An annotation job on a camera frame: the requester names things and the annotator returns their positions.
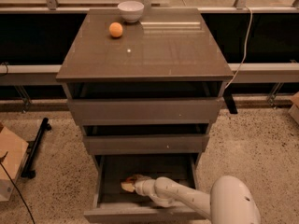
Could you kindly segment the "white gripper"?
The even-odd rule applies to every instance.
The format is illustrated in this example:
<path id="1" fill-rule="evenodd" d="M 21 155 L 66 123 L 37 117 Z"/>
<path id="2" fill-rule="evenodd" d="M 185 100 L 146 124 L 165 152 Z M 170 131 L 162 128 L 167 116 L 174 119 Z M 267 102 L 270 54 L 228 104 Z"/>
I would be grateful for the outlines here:
<path id="1" fill-rule="evenodd" d="M 145 175 L 132 175 L 131 179 L 135 182 L 121 182 L 121 188 L 127 192 L 136 192 L 141 196 L 154 196 L 155 192 L 155 180 L 151 179 L 150 176 Z"/>

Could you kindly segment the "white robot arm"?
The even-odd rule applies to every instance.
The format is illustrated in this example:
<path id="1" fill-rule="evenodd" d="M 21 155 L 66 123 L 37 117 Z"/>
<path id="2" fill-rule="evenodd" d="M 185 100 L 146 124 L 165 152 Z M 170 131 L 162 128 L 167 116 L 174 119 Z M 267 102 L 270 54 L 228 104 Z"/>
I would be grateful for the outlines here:
<path id="1" fill-rule="evenodd" d="M 150 197 L 161 207 L 181 202 L 212 224 L 261 224 L 261 215 L 249 188 L 234 176 L 218 178 L 209 194 L 164 176 L 153 179 L 133 175 L 121 182 L 121 188 Z"/>

